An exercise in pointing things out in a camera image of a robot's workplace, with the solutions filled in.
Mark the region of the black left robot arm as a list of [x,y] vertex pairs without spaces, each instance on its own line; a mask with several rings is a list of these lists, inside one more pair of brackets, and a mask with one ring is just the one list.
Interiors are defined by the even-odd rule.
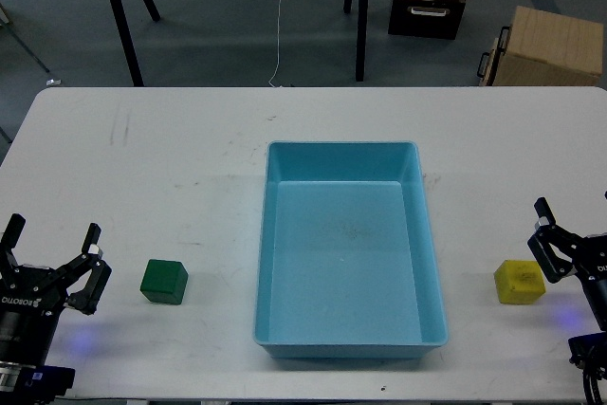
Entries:
[[81,252],[58,267],[17,263],[16,247],[26,219],[15,213],[1,237],[1,398],[7,403],[47,404],[73,386],[75,371],[46,364],[61,313],[96,312],[112,269],[92,223]]

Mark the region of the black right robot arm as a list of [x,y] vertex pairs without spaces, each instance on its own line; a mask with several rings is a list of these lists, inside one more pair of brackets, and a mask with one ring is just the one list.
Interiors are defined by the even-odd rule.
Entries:
[[588,404],[603,402],[598,383],[606,379],[606,235],[581,237],[558,225],[547,200],[534,203],[538,216],[535,231],[527,241],[546,280],[578,278],[600,331],[568,341],[570,362],[581,370]]

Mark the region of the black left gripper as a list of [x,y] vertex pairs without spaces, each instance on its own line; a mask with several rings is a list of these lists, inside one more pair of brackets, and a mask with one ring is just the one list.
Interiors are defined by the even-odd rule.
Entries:
[[25,224],[13,213],[1,236],[1,316],[58,319],[65,306],[93,315],[112,273],[98,245],[101,227],[91,223],[81,253],[51,268],[18,266],[13,249]]

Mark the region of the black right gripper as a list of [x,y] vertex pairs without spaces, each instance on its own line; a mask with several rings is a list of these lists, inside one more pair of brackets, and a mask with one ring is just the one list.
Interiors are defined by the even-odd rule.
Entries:
[[534,203],[538,216],[527,241],[549,283],[575,274],[600,329],[606,328],[606,234],[580,237],[557,224],[545,197]]

